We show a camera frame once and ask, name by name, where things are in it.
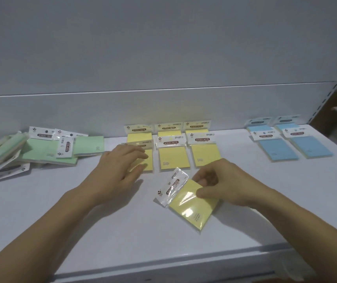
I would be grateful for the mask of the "person's right hand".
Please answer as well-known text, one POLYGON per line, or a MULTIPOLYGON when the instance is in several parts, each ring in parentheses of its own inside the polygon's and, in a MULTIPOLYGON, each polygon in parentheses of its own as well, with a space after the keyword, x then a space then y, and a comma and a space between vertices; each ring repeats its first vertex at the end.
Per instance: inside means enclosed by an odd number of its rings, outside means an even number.
POLYGON ((192 180, 202 187, 220 187, 223 201, 250 208, 257 207, 272 192, 271 188, 224 158, 202 166, 192 180))

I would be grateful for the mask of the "person's right forearm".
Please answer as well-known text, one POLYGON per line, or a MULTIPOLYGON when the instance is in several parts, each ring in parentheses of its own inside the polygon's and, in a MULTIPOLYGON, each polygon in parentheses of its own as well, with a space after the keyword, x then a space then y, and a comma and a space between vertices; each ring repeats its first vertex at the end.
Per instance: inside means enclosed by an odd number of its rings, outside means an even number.
POLYGON ((253 206, 326 282, 337 283, 337 229, 278 191, 257 185, 253 206))

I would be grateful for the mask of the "person's left forearm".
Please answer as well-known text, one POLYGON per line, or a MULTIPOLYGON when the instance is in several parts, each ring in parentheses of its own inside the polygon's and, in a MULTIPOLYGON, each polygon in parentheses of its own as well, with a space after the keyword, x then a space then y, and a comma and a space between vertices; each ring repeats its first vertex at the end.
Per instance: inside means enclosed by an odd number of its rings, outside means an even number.
POLYGON ((0 283, 48 283, 72 233, 97 205, 97 196, 78 186, 0 252, 0 283))

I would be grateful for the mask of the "yellow sticky note pad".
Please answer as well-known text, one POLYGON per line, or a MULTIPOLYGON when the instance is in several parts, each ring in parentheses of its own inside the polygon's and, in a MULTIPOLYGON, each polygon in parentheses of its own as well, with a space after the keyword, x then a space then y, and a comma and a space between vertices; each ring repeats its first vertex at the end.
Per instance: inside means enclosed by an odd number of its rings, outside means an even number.
POLYGON ((219 200, 199 198, 196 193, 202 186, 192 180, 181 168, 169 172, 158 187, 155 201, 183 219, 199 234, 219 205, 219 200))

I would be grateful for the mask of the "person's left hand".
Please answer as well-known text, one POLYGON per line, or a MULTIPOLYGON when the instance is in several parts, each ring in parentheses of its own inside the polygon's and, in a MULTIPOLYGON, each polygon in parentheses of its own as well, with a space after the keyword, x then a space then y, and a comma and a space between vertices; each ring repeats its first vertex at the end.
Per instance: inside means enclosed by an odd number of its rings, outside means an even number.
POLYGON ((134 162, 148 158, 141 147, 119 144, 100 157, 94 170, 75 190, 92 206, 103 204, 131 188, 121 187, 121 180, 132 170, 134 162))

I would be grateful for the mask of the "white shelf edge rail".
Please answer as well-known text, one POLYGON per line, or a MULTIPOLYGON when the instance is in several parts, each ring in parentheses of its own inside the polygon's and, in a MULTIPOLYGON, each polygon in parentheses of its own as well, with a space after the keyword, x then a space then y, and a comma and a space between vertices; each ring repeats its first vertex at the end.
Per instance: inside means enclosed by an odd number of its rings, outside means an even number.
POLYGON ((266 277, 301 281, 315 276, 315 271, 288 243, 279 243, 232 253, 57 274, 50 283, 209 283, 266 277))

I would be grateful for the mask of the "rows of yellow note packets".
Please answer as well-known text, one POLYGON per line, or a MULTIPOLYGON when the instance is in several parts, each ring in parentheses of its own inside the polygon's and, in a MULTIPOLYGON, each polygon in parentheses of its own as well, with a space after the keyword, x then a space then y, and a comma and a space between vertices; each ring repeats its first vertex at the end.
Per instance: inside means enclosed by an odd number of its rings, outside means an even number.
POLYGON ((153 171, 153 151, 158 152, 159 166, 163 170, 190 168, 190 149, 195 167, 221 159, 215 135, 210 132, 211 120, 159 123, 152 125, 127 124, 124 130, 128 145, 142 147, 147 159, 138 159, 130 170, 144 165, 145 171, 153 171))

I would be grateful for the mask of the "pile of green note packets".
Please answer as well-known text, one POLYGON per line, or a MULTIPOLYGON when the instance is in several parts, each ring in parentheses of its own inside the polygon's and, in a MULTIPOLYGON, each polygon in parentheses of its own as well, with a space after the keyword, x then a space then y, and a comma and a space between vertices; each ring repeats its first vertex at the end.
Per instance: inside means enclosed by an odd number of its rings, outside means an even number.
POLYGON ((0 139, 0 181, 26 174, 32 165, 76 166, 79 158, 104 151, 103 136, 31 126, 0 139))

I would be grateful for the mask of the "blue sticky note packet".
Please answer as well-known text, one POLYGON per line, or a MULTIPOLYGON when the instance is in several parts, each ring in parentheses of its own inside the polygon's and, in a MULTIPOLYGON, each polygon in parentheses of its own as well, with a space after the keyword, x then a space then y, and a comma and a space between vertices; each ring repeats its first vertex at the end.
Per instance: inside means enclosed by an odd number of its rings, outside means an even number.
POLYGON ((250 135, 272 162, 299 159, 298 155, 274 129, 250 131, 250 135))
POLYGON ((273 127, 279 131, 288 128, 298 128, 298 120, 300 120, 300 115, 284 115, 278 116, 274 120, 273 127))
POLYGON ((272 117, 258 117, 247 120, 245 123, 245 129, 249 132, 259 132, 271 130, 272 117))
POLYGON ((283 136, 306 158, 332 157, 333 153, 315 138, 307 128, 283 128, 283 136))

